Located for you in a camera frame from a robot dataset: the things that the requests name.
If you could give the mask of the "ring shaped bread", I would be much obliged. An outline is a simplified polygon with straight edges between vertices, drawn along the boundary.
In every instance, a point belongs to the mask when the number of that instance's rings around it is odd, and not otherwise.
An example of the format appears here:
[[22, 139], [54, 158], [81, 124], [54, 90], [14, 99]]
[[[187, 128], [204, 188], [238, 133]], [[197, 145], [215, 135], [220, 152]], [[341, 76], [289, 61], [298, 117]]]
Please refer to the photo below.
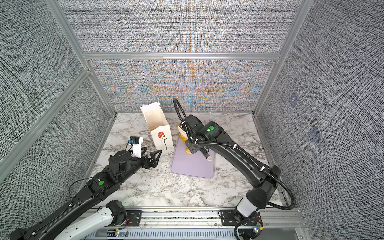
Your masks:
[[[179, 131], [179, 137], [182, 139], [182, 141], [186, 145], [186, 141], [188, 140], [188, 136], [187, 136], [187, 133], [182, 128], [181, 123], [178, 124], [178, 131]], [[186, 148], [186, 153], [189, 155], [192, 155], [192, 153], [188, 147]]]

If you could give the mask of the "white paper bag with rose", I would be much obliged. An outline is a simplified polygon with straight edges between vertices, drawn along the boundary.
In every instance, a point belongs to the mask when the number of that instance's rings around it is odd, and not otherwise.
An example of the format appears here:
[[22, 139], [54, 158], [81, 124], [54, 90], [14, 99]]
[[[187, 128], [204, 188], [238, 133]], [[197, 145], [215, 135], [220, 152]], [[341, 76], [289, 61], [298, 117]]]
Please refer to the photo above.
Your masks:
[[159, 102], [143, 105], [140, 110], [145, 118], [156, 150], [164, 154], [174, 151], [170, 125]]

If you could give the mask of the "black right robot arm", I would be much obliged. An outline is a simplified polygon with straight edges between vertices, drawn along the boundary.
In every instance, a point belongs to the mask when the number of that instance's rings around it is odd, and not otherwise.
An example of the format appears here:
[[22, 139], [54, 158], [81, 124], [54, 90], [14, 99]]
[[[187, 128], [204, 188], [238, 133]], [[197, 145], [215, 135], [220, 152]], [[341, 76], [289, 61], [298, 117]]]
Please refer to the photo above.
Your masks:
[[[201, 152], [205, 158], [210, 157], [209, 150], [218, 153], [240, 171], [252, 188], [246, 193], [234, 210], [237, 221], [234, 236], [238, 240], [254, 240], [260, 236], [264, 223], [260, 210], [266, 206], [289, 211], [296, 206], [293, 191], [280, 179], [281, 169], [270, 167], [249, 154], [239, 146], [229, 134], [216, 122], [204, 125], [194, 115], [186, 115], [177, 98], [173, 99], [176, 113], [180, 119], [180, 127], [186, 133], [186, 147], [192, 154]], [[290, 197], [290, 204], [282, 206], [270, 201], [278, 186], [281, 186]]]

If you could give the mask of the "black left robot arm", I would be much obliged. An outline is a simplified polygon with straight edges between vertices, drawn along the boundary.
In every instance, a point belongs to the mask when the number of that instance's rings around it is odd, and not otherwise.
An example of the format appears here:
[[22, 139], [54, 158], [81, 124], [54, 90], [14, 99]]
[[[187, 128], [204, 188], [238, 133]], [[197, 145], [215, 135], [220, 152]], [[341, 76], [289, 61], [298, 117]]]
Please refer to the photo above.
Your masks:
[[10, 234], [11, 240], [53, 240], [78, 217], [104, 201], [138, 170], [156, 168], [162, 150], [140, 158], [133, 151], [119, 151], [109, 157], [109, 164], [91, 177], [78, 193], [48, 217], [28, 229], [18, 228]]

